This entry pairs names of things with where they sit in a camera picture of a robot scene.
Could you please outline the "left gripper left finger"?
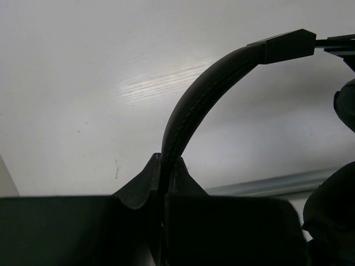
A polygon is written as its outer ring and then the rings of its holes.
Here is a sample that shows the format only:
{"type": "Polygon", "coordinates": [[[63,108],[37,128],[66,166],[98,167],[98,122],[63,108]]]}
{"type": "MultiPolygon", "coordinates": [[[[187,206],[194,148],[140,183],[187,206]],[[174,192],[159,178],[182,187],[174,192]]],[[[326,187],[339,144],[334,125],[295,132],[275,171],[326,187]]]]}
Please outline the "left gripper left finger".
{"type": "Polygon", "coordinates": [[[159,265],[159,158],[112,195],[1,198],[1,264],[159,265]]]}

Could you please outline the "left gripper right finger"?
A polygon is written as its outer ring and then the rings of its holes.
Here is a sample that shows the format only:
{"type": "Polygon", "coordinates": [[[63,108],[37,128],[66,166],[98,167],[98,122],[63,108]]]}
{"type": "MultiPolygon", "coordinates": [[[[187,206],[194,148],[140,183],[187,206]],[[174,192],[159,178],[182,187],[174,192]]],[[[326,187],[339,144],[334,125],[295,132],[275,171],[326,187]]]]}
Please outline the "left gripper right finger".
{"type": "Polygon", "coordinates": [[[306,265],[298,214],[284,199],[208,195],[179,159],[165,196],[167,265],[306,265]]]}

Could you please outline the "black headset with cable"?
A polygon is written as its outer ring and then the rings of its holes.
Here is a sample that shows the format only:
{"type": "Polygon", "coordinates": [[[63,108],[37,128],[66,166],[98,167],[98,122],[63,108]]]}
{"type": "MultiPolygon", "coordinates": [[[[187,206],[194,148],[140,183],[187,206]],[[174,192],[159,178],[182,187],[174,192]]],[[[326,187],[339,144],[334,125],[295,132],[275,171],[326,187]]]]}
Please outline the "black headset with cable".
{"type": "MultiPolygon", "coordinates": [[[[164,132],[161,178],[168,186],[195,130],[224,93],[260,64],[311,56],[317,48],[354,67],[353,35],[318,40],[314,33],[300,29],[238,49],[201,74],[177,103],[164,132]]],[[[343,166],[310,195],[300,225],[306,265],[354,264],[354,163],[343,166]]]]}

